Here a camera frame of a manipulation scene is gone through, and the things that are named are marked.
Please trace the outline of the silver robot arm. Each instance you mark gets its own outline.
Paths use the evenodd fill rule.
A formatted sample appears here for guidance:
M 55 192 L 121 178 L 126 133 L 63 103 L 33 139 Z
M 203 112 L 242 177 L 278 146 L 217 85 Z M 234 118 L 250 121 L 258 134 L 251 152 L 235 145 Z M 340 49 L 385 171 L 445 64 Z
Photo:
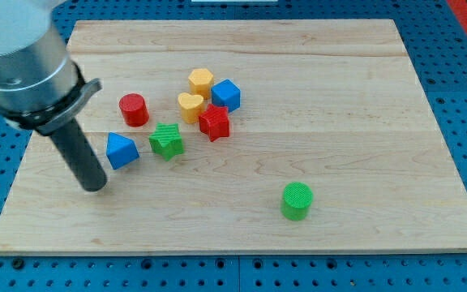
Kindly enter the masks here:
M 13 127 L 51 135 L 101 90 L 85 81 L 54 26 L 63 0 L 0 0 L 0 113 Z

